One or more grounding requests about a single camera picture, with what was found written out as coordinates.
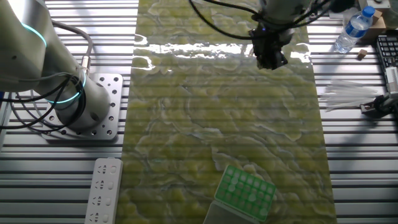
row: bottle cap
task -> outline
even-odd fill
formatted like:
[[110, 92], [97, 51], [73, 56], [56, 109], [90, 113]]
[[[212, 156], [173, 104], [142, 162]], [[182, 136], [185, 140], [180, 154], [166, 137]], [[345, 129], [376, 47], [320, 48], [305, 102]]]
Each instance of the bottle cap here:
[[375, 12], [376, 12], [376, 10], [372, 6], [366, 6], [362, 10], [363, 16], [368, 17], [368, 18], [372, 17]]

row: green marble-patterned mat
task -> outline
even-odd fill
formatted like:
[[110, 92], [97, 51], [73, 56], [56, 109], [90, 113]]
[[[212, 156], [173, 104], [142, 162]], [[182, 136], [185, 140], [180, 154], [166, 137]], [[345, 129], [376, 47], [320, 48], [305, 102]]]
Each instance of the green marble-patterned mat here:
[[[230, 33], [255, 27], [246, 12], [197, 5]], [[336, 223], [305, 28], [275, 71], [187, 0], [140, 0], [136, 33], [117, 224], [203, 223], [229, 164], [277, 187], [266, 223]]]

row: table surface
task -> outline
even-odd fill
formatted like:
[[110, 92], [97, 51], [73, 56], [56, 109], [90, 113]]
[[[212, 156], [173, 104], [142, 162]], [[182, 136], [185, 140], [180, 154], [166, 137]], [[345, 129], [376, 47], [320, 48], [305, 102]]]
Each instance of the table surface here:
[[[28, 129], [9, 131], [0, 152], [0, 223], [84, 223], [95, 160], [120, 157], [122, 152], [138, 0], [46, 3], [55, 20], [92, 36], [92, 72], [124, 77], [119, 139], [112, 144], [58, 146]], [[328, 17], [308, 26], [318, 95], [332, 78], [384, 92], [374, 48], [356, 46], [348, 55], [331, 51], [340, 32], [341, 20]], [[68, 31], [57, 33], [81, 60], [85, 40]], [[360, 49], [369, 52], [361, 62], [355, 59]], [[22, 106], [16, 106], [29, 119]], [[46, 103], [39, 106], [44, 110]], [[358, 109], [326, 112], [324, 103], [320, 112], [338, 222], [398, 223], [398, 138], [392, 116], [372, 123]], [[10, 125], [17, 124], [12, 114]]]

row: water bottle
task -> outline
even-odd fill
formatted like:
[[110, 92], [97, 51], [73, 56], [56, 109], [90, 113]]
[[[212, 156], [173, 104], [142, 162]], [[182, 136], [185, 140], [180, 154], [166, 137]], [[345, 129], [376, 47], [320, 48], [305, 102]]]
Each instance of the water bottle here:
[[352, 16], [343, 32], [337, 38], [335, 48], [340, 53], [349, 52], [355, 43], [363, 37], [373, 23], [373, 14], [375, 9], [372, 6], [366, 6], [362, 12], [357, 12]]

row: blue led ring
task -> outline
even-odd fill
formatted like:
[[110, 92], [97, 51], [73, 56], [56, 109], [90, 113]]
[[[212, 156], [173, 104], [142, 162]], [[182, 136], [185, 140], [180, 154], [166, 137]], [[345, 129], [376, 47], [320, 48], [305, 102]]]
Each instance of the blue led ring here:
[[[84, 73], [83, 76], [85, 77], [85, 79], [84, 79], [84, 81], [83, 81], [83, 88], [84, 88], [85, 85], [86, 85], [86, 73]], [[69, 98], [69, 99], [67, 99], [67, 100], [58, 101], [57, 104], [69, 102], [69, 101], [75, 99], [78, 95], [80, 95], [80, 92], [77, 92], [73, 97], [71, 97], [71, 98]]]
[[28, 25], [26, 25], [26, 24], [24, 24], [24, 23], [21, 23], [21, 24], [22, 24], [22, 26], [25, 27], [25, 29], [27, 29], [27, 30], [29, 30], [29, 31], [32, 31], [32, 32], [35, 33], [37, 36], [39, 36], [40, 39], [43, 40], [44, 45], [45, 45], [45, 47], [47, 48], [47, 42], [45, 41], [45, 39], [44, 39], [44, 37], [42, 36], [42, 34], [40, 34], [39, 32], [37, 32], [37, 30], [31, 28], [30, 26], [28, 26]]

